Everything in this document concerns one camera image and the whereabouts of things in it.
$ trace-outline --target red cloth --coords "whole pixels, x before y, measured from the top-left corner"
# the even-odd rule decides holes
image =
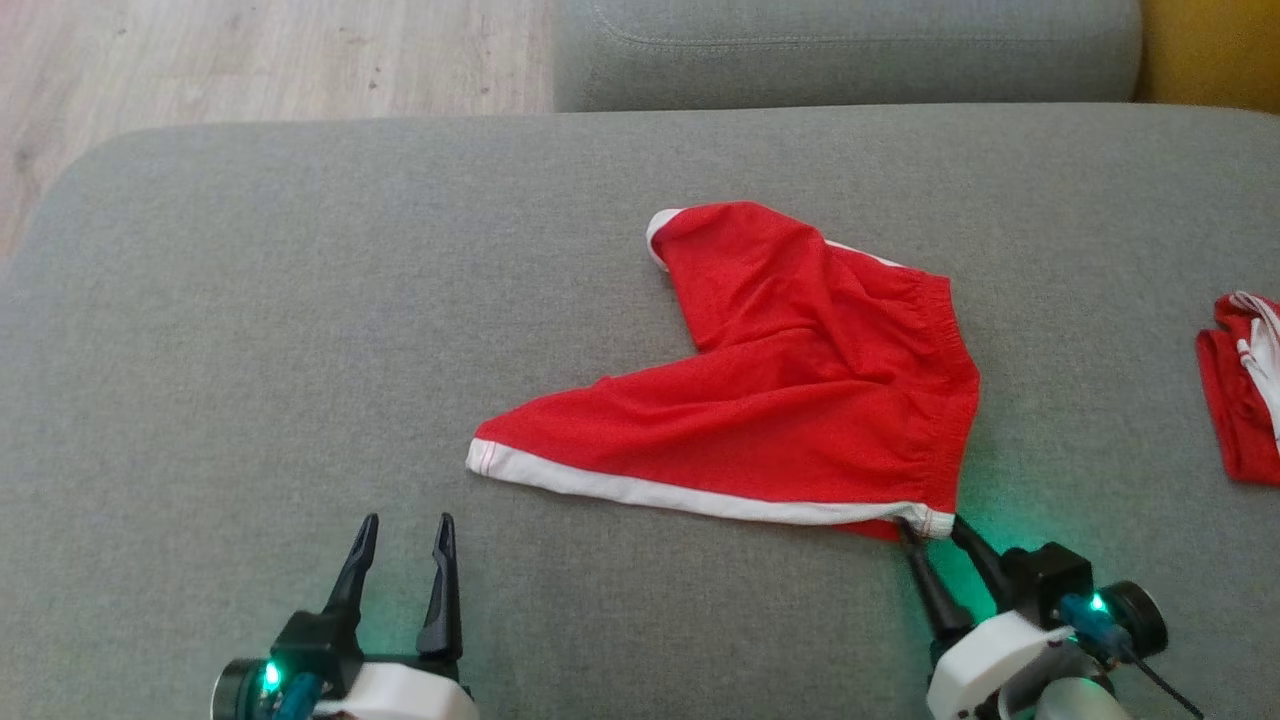
[[[1280,310],[1275,301],[1244,292],[1217,299],[1213,316],[1222,329],[1201,332],[1196,355],[1226,474],[1247,483],[1280,486],[1280,451],[1271,413],[1256,372],[1248,369],[1251,359],[1256,360],[1268,343],[1265,307],[1272,315]]]
[[[471,470],[724,518],[892,537],[883,520],[904,516],[950,534],[978,369],[946,278],[750,202],[666,210],[649,234],[698,355],[484,423]]]

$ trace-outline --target black cable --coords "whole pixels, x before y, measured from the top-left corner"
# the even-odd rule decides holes
[[[1147,665],[1147,662],[1143,661],[1143,659],[1138,657],[1132,648],[1126,647],[1124,648],[1123,652],[1126,656],[1125,660],[1134,664],[1139,670],[1142,670],[1144,675],[1151,678],[1152,683],[1156,683],[1157,685],[1160,685],[1160,689],[1169,693],[1169,697],[1176,700],[1179,705],[1187,708],[1187,712],[1190,712],[1192,716],[1196,717],[1196,720],[1204,720],[1204,714],[1201,712],[1201,708],[1196,707],[1196,705],[1192,703],[1192,701],[1187,700],[1187,697],[1183,693],[1175,691],[1174,687],[1170,685],[1167,680],[1165,680],[1164,678],[1160,676],[1158,673],[1152,670],[1151,665]]]

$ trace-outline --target white hem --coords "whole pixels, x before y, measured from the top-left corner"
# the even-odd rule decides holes
[[[654,214],[653,219],[649,220],[649,228],[645,229],[645,232],[644,232],[645,245],[649,247],[649,256],[653,258],[653,261],[657,263],[658,266],[662,268],[663,272],[667,272],[667,273],[671,272],[671,270],[667,269],[667,264],[663,263],[662,258],[658,258],[658,254],[654,252],[654,250],[653,250],[653,236],[658,234],[658,231],[660,231],[663,228],[663,225],[666,225],[667,223],[669,223],[672,218],[675,218],[676,215],[678,215],[681,213],[681,210],[684,210],[684,208],[672,208],[672,209],[668,209],[668,210],[658,210]]]
[[[948,537],[951,525],[955,523],[954,514],[938,512],[920,502],[769,502],[751,500],[644,478],[581,470],[480,438],[471,441],[471,448],[467,451],[467,469],[498,480],[539,487],[564,495],[599,497],[626,505],[666,507],[733,520],[790,525],[842,525],[845,523],[905,518],[916,532],[934,538]]]

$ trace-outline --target white trim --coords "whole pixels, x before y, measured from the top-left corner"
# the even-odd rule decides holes
[[[1233,293],[1231,304],[1257,315],[1249,322],[1249,340],[1236,340],[1235,351],[1267,406],[1271,437],[1280,452],[1280,318],[1270,305],[1247,292]]]
[[[955,515],[938,512],[920,502],[768,502],[732,495],[692,489],[667,483],[581,470],[539,457],[506,445],[474,438],[467,451],[472,473],[532,486],[564,495],[582,495],[622,502],[682,510],[735,520],[756,520],[791,525],[842,525],[865,520],[906,518],[925,536],[951,534]]]
[[[859,255],[865,255],[865,256],[870,258],[872,260],[879,260],[882,264],[888,265],[890,268],[905,268],[906,266],[906,265],[901,265],[899,263],[895,263],[892,260],[886,260],[886,259],[881,258],[879,255],[872,255],[870,252],[867,252],[865,250],[858,250],[856,247],[849,247],[847,245],[841,245],[838,242],[835,242],[835,241],[831,241],[831,240],[827,240],[827,238],[822,238],[822,241],[826,242],[827,245],[832,246],[832,247],[838,247],[841,250],[849,250],[850,252],[856,252]]]
[[[663,269],[663,272],[668,273],[671,270],[667,269],[667,264],[662,261],[662,258],[658,258],[657,252],[653,251],[653,236],[658,234],[658,231],[660,231],[663,225],[669,223],[672,218],[678,215],[681,210],[684,210],[684,208],[671,208],[667,210],[657,211],[653,219],[649,220],[649,228],[645,229],[644,232],[645,246],[649,247],[649,256],[653,258],[653,261],[657,263],[658,266]]]

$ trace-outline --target gray fabric upholstery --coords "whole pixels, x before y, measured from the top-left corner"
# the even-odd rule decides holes
[[[448,510],[486,719],[924,717],[891,544],[462,469],[485,418],[690,352],[645,223],[751,199],[954,278],[983,373],[961,512],[1149,588],[1156,666],[1219,717],[1267,716],[1280,491],[1224,477],[1193,338],[1220,293],[1280,295],[1277,165],[1276,118],[1130,105],[115,140],[50,191],[0,295],[5,714],[201,716],[227,660],[324,602],[370,510],[362,642],[407,651]],[[1174,716],[1117,679],[1135,716]]]
[[[1137,0],[558,0],[558,110],[1101,101]]]

